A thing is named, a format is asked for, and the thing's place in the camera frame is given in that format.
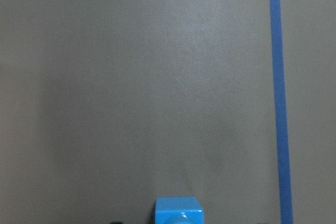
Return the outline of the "small blue toy block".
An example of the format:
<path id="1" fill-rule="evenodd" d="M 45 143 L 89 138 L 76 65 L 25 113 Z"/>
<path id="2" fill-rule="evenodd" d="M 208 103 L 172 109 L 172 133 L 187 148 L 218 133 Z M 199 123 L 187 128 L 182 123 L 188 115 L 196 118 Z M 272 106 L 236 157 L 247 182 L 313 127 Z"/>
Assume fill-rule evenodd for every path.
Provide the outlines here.
<path id="1" fill-rule="evenodd" d="M 204 212 L 195 197 L 157 198 L 154 216 L 156 224 L 204 224 Z"/>

